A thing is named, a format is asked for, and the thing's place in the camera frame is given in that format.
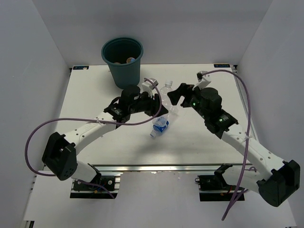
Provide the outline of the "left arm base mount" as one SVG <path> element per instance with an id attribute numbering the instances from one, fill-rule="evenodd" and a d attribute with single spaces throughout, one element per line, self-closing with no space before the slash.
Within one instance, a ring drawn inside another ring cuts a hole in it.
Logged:
<path id="1" fill-rule="evenodd" d="M 71 176 L 73 182 L 71 199 L 115 199 L 120 186 L 121 173 L 101 171 L 98 167 L 87 164 Z"/>

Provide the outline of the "blue label crushed bottle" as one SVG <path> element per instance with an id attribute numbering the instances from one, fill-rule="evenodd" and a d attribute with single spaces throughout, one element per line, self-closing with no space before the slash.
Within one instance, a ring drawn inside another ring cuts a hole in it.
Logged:
<path id="1" fill-rule="evenodd" d="M 150 132 L 150 136 L 155 138 L 163 135 L 176 121 L 177 117 L 178 115 L 175 113 L 168 113 L 154 118 L 152 121 L 152 130 Z"/>

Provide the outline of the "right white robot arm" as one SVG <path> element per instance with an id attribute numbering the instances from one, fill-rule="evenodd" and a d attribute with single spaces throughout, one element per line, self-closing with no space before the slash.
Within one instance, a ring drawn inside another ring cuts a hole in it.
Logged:
<path id="1" fill-rule="evenodd" d="M 169 92 L 172 105 L 184 97 L 182 107 L 193 108 L 203 119 L 206 128 L 219 139 L 235 148 L 257 172 L 245 171 L 223 164 L 215 171 L 215 185 L 226 189 L 239 185 L 259 193 L 271 206 L 278 207 L 300 187 L 300 165 L 285 161 L 270 152 L 254 138 L 246 135 L 237 119 L 222 109 L 222 98 L 215 88 L 199 88 L 182 83 Z"/>

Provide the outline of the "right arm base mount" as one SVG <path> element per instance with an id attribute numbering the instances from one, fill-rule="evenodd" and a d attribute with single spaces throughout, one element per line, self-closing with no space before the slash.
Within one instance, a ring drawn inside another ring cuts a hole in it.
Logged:
<path id="1" fill-rule="evenodd" d="M 200 202 L 230 201 L 235 192 L 236 185 L 228 185 L 223 178 L 223 173 L 230 164 L 222 164 L 212 175 L 199 175 L 195 183 L 199 187 Z"/>

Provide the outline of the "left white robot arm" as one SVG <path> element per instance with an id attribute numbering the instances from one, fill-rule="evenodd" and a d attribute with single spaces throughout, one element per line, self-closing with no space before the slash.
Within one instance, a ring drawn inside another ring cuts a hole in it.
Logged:
<path id="1" fill-rule="evenodd" d="M 132 114 L 141 112 L 159 117 L 168 110 L 161 104 L 160 95 L 141 92 L 136 85 L 128 86 L 94 120 L 65 134 L 51 134 L 42 156 L 43 163 L 61 181 L 73 178 L 84 181 L 91 190 L 98 188 L 100 172 L 92 165 L 78 161 L 77 155 L 99 137 L 129 121 Z"/>

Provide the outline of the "clear plastic bottle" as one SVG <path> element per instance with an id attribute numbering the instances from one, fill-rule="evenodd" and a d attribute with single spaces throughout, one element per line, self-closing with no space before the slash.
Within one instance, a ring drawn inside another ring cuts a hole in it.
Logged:
<path id="1" fill-rule="evenodd" d="M 162 105 L 169 111 L 169 114 L 178 114 L 178 109 L 176 106 L 171 104 L 170 98 L 168 97 L 168 93 L 172 92 L 172 81 L 166 80 L 164 86 L 160 89 Z"/>

